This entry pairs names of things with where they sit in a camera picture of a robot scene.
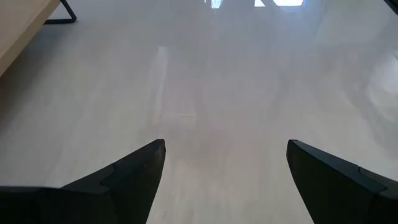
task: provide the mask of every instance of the black metal leg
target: black metal leg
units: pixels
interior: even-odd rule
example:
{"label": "black metal leg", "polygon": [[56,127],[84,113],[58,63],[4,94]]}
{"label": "black metal leg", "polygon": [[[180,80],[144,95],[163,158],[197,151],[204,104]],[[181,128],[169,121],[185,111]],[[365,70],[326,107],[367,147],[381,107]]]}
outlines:
{"label": "black metal leg", "polygon": [[65,7],[65,9],[68,11],[71,19],[47,19],[44,24],[67,24],[67,23],[72,23],[76,22],[77,17],[73,10],[70,8],[69,4],[67,3],[67,0],[61,0],[61,3]]}

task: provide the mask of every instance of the floor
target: floor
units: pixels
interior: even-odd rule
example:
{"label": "floor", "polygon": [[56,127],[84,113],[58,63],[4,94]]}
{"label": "floor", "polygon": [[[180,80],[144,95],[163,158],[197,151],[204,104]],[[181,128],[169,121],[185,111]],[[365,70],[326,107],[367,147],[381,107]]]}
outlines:
{"label": "floor", "polygon": [[69,3],[79,21],[43,26],[0,78],[1,185],[60,187],[156,138],[149,224],[311,223],[288,139],[398,180],[383,0]]}

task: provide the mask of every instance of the black plastic part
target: black plastic part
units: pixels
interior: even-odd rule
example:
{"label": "black plastic part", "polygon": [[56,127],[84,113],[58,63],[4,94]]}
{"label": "black plastic part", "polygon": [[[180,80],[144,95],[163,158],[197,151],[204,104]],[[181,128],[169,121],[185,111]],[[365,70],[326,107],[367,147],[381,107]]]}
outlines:
{"label": "black plastic part", "polygon": [[145,223],[164,159],[158,139],[61,189],[0,187],[0,223]]}
{"label": "black plastic part", "polygon": [[77,17],[75,13],[73,12],[72,8],[69,6],[67,0],[61,0],[61,3],[65,7],[65,9],[68,11],[70,15],[70,19],[47,19],[44,24],[68,24],[68,23],[74,23],[77,20]]}
{"label": "black plastic part", "polygon": [[398,182],[297,140],[287,161],[315,224],[398,223]]}
{"label": "black plastic part", "polygon": [[398,14],[398,0],[384,0],[390,8]]}

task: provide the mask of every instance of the white floor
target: white floor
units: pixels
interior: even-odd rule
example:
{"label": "white floor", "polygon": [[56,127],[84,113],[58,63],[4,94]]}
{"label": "white floor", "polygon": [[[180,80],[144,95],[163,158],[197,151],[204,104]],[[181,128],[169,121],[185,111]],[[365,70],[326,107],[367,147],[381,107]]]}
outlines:
{"label": "white floor", "polygon": [[288,139],[398,180],[383,0],[207,1],[69,0],[79,21],[43,26],[0,78],[0,184],[59,187],[156,138],[151,224],[311,223]]}

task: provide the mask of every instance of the tile floor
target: tile floor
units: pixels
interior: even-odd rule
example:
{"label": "tile floor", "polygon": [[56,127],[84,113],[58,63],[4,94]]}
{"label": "tile floor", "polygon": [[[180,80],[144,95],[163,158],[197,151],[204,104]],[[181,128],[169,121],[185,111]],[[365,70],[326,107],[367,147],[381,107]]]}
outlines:
{"label": "tile floor", "polygon": [[398,179],[383,0],[69,3],[79,21],[43,26],[0,78],[1,185],[59,187],[156,138],[149,224],[311,223],[288,139]]}

